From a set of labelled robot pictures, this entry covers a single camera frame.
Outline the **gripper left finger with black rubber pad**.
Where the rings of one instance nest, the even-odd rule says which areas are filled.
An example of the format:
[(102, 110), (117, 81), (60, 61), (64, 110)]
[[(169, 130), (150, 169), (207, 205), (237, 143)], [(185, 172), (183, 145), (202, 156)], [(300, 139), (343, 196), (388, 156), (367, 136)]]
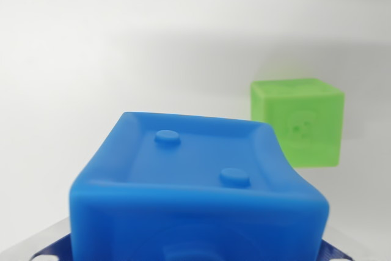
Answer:
[(1, 260), (32, 260), (34, 255), (70, 233), (69, 217), (1, 252)]

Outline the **gripper right finger with black rubber pad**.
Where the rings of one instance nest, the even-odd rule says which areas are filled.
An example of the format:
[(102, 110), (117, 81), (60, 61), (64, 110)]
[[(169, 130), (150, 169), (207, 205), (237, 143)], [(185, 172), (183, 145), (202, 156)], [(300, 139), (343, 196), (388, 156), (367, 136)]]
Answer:
[(350, 237), (334, 227), (327, 227), (318, 254), (318, 260), (390, 260), (369, 245)]

